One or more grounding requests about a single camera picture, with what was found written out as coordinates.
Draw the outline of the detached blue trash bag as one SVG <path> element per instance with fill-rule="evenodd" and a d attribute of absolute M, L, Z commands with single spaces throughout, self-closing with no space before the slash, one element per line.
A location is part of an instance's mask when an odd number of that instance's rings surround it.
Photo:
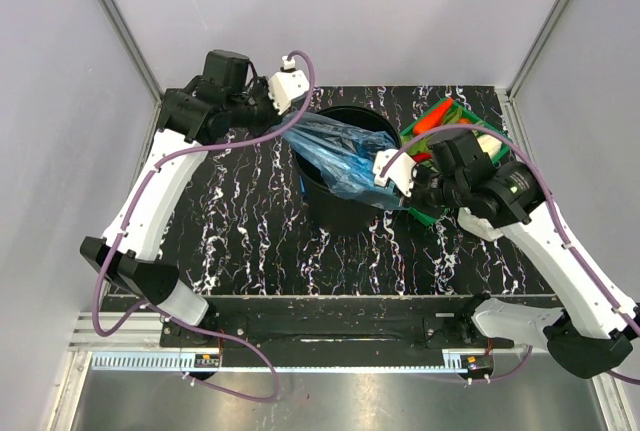
<path fill-rule="evenodd" d="M 337 119 L 306 113 L 283 138 L 320 173 L 329 192 L 383 210 L 401 210 L 394 187 L 374 183 L 374 161 L 380 151 L 396 149 L 392 133 L 368 130 Z"/>

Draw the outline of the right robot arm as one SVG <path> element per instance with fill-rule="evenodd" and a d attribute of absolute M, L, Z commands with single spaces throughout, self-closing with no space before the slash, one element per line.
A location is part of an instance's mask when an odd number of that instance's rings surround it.
<path fill-rule="evenodd" d="M 457 339 L 469 347 L 506 339 L 547 351 L 576 377 L 613 375 L 639 336 L 638 303 L 571 232 L 532 163 L 495 163 L 479 129 L 433 129 L 432 167 L 416 163 L 405 148 L 376 158 L 378 184 L 393 182 L 411 208 L 457 211 L 460 226 L 480 239 L 511 241 L 560 300 L 556 308 L 537 308 L 481 294 L 457 313 Z"/>

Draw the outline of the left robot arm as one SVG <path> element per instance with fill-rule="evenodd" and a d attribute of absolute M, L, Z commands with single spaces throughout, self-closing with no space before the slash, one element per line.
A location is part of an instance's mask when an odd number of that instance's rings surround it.
<path fill-rule="evenodd" d="M 107 282 L 183 322 L 193 345 L 213 341 L 217 323 L 207 301 L 161 262 L 165 227 L 192 175 L 213 145 L 233 128 L 258 133 L 277 111 L 268 80 L 239 53 L 207 53 L 203 71 L 182 88 L 169 88 L 160 105 L 152 147 L 134 188 L 99 237 L 87 236 L 81 256 Z"/>

